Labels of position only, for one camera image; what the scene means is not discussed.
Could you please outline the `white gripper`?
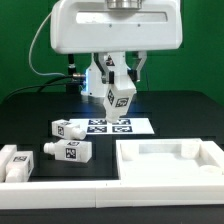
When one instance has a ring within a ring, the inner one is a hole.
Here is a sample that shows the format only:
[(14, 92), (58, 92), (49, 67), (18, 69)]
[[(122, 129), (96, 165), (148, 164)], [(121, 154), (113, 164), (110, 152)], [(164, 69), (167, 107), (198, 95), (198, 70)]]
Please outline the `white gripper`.
[(51, 47), (58, 53), (94, 53), (103, 84), (114, 72), (99, 52), (138, 51), (128, 75), (140, 81), (145, 50), (177, 49), (182, 42), (179, 0), (143, 0), (139, 9), (110, 9), (106, 0), (59, 0), (52, 9)]

